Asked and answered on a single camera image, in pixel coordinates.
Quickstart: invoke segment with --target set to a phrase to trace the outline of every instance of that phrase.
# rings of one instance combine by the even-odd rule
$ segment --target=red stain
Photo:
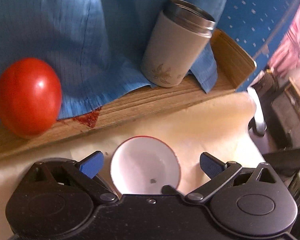
[[[101,111],[101,107],[97,108],[96,110],[90,113],[73,117],[72,120],[78,121],[79,123],[82,123],[90,128],[94,128],[96,126],[100,111]]]
[[[57,120],[57,122],[61,122],[61,123],[65,124],[65,125],[67,124],[66,121],[63,120],[63,119],[62,120]]]

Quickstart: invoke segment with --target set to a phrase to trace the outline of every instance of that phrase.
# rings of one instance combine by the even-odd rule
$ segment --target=pink curtain
[[[291,69],[300,68],[300,6],[290,29],[270,58],[268,65],[272,72],[280,77],[284,77]]]

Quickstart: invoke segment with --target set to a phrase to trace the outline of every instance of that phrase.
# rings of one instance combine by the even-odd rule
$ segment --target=wooden tray
[[[254,71],[253,59],[230,37],[215,30],[211,46],[218,64],[218,80],[206,94],[193,76],[174,88],[143,87],[89,114],[57,122],[43,135],[25,140],[0,124],[0,159],[24,150],[59,141],[88,131],[141,118],[161,111],[176,111],[233,93]]]

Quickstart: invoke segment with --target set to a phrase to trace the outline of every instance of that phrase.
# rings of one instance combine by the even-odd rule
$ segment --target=white bowl
[[[161,188],[177,188],[181,171],[173,150],[159,139],[136,136],[114,152],[111,178],[121,194],[161,194]]]

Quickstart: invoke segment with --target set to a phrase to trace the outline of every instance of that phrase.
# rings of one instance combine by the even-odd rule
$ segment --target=floral pattern
[[[167,70],[162,70],[163,64],[160,64],[157,69],[154,69],[152,72],[154,73],[153,78],[160,78],[160,82],[164,84],[170,84],[168,82],[168,78],[171,78],[170,71],[171,68],[168,68]]]

